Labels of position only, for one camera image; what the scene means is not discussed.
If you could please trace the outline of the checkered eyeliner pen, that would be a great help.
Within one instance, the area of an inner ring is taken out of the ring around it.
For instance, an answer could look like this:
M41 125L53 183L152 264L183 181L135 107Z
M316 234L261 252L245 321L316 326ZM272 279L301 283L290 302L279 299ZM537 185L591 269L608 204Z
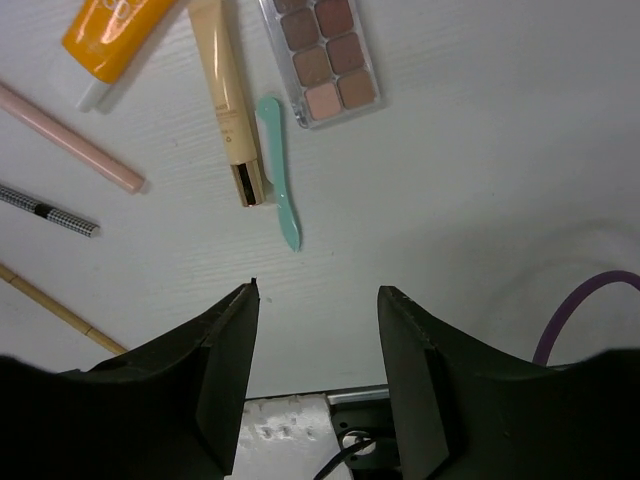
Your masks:
M1 186L1 201L88 238L93 238L100 232L100 226L92 221L61 210L5 185Z

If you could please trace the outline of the pink cosmetic pencil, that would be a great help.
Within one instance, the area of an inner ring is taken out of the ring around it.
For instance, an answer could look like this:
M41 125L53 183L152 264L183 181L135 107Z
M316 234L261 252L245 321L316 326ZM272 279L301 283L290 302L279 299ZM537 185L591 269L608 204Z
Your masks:
M145 184L143 176L48 116L5 85L1 85L1 109L126 192L136 194L142 190Z

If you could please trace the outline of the gold slim eyebrow pencil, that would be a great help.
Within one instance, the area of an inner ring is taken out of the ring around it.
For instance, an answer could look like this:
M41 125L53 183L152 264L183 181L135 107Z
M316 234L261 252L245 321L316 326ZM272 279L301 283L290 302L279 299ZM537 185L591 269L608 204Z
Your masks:
M127 352L127 349L113 340L111 337L101 332L96 327L76 315L74 312L57 302L31 283L17 275L6 266L1 266L1 279L14 289L18 290L32 301L49 311L63 322L80 332L85 337L91 339L96 344L108 350L114 355L121 355Z

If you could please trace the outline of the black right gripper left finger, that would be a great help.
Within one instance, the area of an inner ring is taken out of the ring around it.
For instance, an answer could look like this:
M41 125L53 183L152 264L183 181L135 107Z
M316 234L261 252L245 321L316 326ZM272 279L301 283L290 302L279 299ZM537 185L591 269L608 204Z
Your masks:
M259 317L255 282L88 371L1 360L5 479L222 479L234 467Z

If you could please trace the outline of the mint green eyebrow razor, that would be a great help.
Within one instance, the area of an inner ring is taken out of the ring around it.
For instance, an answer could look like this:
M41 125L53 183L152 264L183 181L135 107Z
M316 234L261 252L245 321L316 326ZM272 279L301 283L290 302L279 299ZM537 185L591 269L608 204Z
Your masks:
M293 252L302 246L302 234L292 196L289 192L284 118L280 102L271 95L256 105L255 117L267 180L272 185L279 226L283 238Z

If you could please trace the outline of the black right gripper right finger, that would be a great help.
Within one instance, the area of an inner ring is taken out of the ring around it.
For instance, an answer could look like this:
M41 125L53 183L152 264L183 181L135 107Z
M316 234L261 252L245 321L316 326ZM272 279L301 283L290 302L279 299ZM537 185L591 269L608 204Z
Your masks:
M392 286L379 336L407 479L635 479L639 354L562 367L501 352Z

